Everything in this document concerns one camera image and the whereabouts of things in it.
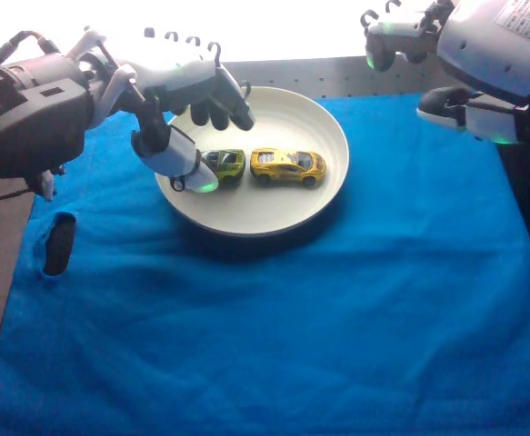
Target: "blue tablecloth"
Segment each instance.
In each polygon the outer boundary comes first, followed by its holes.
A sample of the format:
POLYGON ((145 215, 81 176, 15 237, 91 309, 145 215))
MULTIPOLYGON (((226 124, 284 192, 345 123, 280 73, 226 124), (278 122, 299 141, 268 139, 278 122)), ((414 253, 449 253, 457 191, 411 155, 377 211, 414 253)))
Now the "blue tablecloth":
POLYGON ((322 100, 351 147, 317 219, 237 241, 87 136, 35 202, 0 332, 0 435, 530 435, 530 240, 492 144, 418 97, 322 100), (41 273, 59 213, 66 272, 41 273))

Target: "yellow toy car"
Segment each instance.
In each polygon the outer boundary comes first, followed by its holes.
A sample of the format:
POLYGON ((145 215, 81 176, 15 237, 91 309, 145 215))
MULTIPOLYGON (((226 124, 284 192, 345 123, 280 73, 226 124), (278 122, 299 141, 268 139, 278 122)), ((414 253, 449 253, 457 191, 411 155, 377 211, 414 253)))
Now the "yellow toy car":
POLYGON ((208 150, 202 153, 202 157, 219 183, 237 182, 245 173, 245 152, 242 150, 208 150))
POLYGON ((325 161, 313 152, 259 148, 251 155, 250 172, 260 184, 269 184, 271 180, 289 180, 311 187, 324 178, 325 161))

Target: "white label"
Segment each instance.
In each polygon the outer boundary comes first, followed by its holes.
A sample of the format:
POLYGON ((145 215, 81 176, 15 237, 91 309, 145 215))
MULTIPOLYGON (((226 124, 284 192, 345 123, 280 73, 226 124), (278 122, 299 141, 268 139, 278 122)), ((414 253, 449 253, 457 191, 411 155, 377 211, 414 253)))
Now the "white label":
POLYGON ((530 40, 530 0, 509 0, 495 24, 530 40))

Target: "plate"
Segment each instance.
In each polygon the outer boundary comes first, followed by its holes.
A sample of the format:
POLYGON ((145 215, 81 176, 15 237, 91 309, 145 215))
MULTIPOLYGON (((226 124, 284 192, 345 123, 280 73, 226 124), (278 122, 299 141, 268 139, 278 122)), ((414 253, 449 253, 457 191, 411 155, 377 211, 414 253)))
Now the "plate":
POLYGON ((246 168, 238 186, 211 193, 178 193, 167 177, 155 176, 168 202, 209 231, 242 237, 286 232, 320 213, 339 192, 349 167, 347 139, 326 109, 300 94, 255 86, 248 102, 256 119, 249 132, 232 123, 223 132, 210 123, 195 125, 189 110, 170 123, 194 139, 200 151, 244 150, 246 168), (324 180, 315 188, 300 183, 260 186, 250 174, 249 161, 255 148, 264 147, 321 154, 327 165, 324 180))

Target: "perforated metal panel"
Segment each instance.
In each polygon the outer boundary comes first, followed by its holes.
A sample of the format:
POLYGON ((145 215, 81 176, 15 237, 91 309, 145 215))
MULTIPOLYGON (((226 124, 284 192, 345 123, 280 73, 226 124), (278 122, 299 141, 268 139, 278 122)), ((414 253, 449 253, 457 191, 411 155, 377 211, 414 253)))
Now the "perforated metal panel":
POLYGON ((421 64, 409 64, 398 56, 390 70, 372 70, 365 56, 287 61, 227 63, 238 80, 252 85, 274 86, 310 98, 358 95, 414 94, 458 84, 434 56, 421 64))

